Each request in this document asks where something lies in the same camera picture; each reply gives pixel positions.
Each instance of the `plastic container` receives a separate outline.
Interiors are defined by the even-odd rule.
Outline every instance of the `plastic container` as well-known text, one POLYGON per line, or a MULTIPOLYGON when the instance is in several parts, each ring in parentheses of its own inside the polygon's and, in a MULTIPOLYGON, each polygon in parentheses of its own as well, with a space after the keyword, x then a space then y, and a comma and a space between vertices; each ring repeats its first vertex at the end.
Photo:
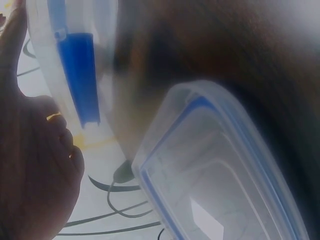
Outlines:
POLYGON ((253 122, 215 83, 169 91, 132 169, 174 239, 309 239, 253 122))
POLYGON ((28 29, 51 94, 76 134, 112 106, 117 0, 27 0, 28 29))

